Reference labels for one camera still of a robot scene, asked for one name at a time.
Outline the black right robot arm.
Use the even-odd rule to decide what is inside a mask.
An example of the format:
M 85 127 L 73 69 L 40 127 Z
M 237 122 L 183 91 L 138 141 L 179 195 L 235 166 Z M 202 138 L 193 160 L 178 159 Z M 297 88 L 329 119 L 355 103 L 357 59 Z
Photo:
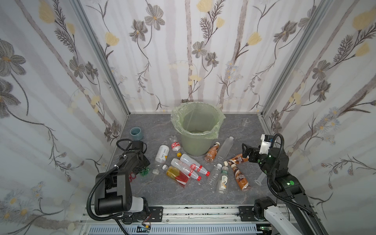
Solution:
M 242 155 L 250 163 L 258 164 L 266 176 L 269 191 L 285 203 L 297 225 L 283 215 L 270 197 L 255 200 L 253 215 L 257 220 L 269 222 L 281 235 L 326 235 L 327 231 L 310 205 L 304 187 L 288 170 L 289 157 L 284 145 L 282 134 L 262 135 L 259 147 L 242 144 Z

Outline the yellow red label tea bottle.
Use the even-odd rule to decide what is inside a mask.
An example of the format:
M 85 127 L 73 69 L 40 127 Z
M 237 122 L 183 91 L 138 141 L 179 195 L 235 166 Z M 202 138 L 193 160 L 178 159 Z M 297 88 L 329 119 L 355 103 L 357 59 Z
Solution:
M 168 166 L 165 164 L 163 165 L 162 169 L 170 179 L 174 180 L 183 188 L 187 185 L 187 182 L 190 179 L 189 176 L 185 175 L 178 168 L 175 168 L 173 166 Z

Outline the brown swirl coffee bottle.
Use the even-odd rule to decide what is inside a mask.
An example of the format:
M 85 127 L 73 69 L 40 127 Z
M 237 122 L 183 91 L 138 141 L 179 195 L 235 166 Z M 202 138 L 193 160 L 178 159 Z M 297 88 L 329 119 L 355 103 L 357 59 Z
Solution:
M 225 166 L 231 166 L 232 164 L 237 165 L 237 164 L 241 164 L 241 163 L 248 162 L 248 161 L 249 161 L 249 156 L 243 157 L 242 154 L 238 154 L 235 157 L 224 161 L 223 163 Z

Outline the brown coffee bottle label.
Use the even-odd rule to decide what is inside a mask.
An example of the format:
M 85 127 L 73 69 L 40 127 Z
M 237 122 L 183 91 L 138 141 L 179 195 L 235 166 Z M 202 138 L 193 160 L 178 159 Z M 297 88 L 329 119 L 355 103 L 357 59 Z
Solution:
M 246 179 L 245 175 L 239 170 L 238 166 L 236 164 L 231 164 L 231 169 L 234 172 L 234 176 L 240 190 L 249 190 L 249 182 Z

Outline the white label clear bottle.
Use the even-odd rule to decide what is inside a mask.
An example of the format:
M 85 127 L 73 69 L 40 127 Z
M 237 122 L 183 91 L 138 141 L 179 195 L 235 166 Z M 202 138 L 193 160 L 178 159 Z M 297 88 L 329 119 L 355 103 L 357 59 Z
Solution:
M 160 174 L 160 171 L 167 160 L 168 153 L 169 147 L 167 145 L 161 145 L 159 147 L 154 161 L 154 169 L 152 170 L 154 175 Z

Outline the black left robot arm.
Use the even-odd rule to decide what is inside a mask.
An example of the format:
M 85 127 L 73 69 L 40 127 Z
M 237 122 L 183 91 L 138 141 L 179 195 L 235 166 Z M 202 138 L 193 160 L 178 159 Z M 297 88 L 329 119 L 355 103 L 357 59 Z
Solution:
M 113 219 L 126 224 L 145 221 L 151 216 L 147 200 L 133 196 L 131 181 L 150 165 L 145 156 L 147 144 L 120 139 L 116 145 L 122 154 L 111 169 L 96 176 L 87 199 L 87 214 L 95 221 Z

